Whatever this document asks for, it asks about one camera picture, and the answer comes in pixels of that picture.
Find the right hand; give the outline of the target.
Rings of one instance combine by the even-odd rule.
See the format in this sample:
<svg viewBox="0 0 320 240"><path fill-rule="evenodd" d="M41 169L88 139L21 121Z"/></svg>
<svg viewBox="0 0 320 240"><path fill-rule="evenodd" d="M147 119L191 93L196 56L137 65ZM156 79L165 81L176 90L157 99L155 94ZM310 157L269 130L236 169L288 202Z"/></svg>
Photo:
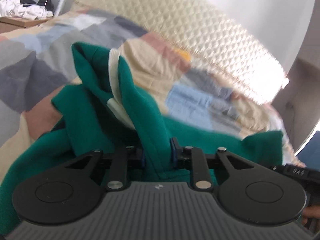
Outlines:
<svg viewBox="0 0 320 240"><path fill-rule="evenodd" d="M320 219L320 206L308 206L303 210L302 213L302 224L305 225L308 222L308 219Z"/></svg>

